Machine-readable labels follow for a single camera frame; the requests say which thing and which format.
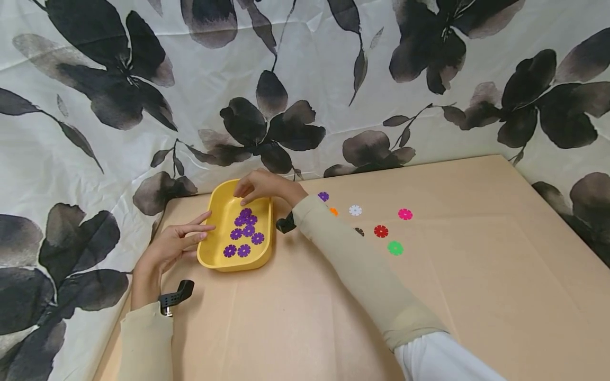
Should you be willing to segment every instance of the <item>black device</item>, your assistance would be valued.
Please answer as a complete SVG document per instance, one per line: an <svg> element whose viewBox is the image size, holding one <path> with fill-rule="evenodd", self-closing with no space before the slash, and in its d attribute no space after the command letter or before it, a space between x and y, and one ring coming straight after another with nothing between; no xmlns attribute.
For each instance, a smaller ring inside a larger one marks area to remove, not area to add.
<svg viewBox="0 0 610 381"><path fill-rule="evenodd" d="M178 285L178 290L175 293L163 294L159 296L159 302L161 303L161 313L164 316L172 317L171 308L178 305L193 294L193 288L195 283L190 279L183 279Z"/></svg>

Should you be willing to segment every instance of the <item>floral curtain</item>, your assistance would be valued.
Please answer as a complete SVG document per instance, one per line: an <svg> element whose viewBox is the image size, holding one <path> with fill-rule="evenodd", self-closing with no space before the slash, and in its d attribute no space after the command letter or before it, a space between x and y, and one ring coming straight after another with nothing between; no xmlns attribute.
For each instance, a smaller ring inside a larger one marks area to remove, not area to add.
<svg viewBox="0 0 610 381"><path fill-rule="evenodd" d="M260 166L300 180L503 154L610 266L609 14L0 1L0 381L89 379L167 202Z"/></svg>

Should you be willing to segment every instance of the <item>fabric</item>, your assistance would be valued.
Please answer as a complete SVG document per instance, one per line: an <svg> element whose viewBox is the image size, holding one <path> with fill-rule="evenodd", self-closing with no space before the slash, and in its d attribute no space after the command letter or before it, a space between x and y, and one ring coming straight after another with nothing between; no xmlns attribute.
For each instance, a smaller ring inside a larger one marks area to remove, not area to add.
<svg viewBox="0 0 610 381"><path fill-rule="evenodd" d="M2 0L0 380L90 378L167 202L260 166L502 154L609 264L608 12Z"/></svg>
<svg viewBox="0 0 610 381"><path fill-rule="evenodd" d="M318 196L304 198L293 213L300 231L328 259L391 351L427 333L447 330L400 282L387 261L375 254L373 246L329 212Z"/></svg>
<svg viewBox="0 0 610 381"><path fill-rule="evenodd" d="M417 338L396 348L394 356L407 381L505 380L446 332Z"/></svg>
<svg viewBox="0 0 610 381"><path fill-rule="evenodd" d="M163 316L159 302L131 311L121 321L123 351L117 381L171 381L174 319Z"/></svg>

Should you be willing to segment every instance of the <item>plastic tray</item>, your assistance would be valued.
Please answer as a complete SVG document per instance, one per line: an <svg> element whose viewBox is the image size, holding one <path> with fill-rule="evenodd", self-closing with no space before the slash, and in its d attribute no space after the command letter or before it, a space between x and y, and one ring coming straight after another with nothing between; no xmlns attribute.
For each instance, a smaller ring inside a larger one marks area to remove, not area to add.
<svg viewBox="0 0 610 381"><path fill-rule="evenodd" d="M209 232L207 238L197 247L197 259L207 268L223 272L252 270L264 265L271 255L273 203L269 198L255 200L246 206L258 217L254 228L256 232L265 235L263 243L252 244L250 238L243 236L238 240L231 239L231 231L236 228L235 219L245 208L240 205L242 199L233 197L238 181L223 182L214 189L210 197L208 210L212 211L212 216L203 223L216 225L216 229ZM239 247L246 243L251 248L247 257L239 257L237 254L231 258L224 256L224 248L227 245L234 244Z"/></svg>

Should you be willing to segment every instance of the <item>right hand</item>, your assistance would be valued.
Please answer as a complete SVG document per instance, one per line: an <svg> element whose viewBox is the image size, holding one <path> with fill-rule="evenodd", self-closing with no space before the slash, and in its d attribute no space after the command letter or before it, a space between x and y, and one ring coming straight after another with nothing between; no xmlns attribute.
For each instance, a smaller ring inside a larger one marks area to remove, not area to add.
<svg viewBox="0 0 610 381"><path fill-rule="evenodd" d="M259 198L280 197L294 207L307 192L299 183L259 168L239 180L233 196L243 198L242 206Z"/></svg>

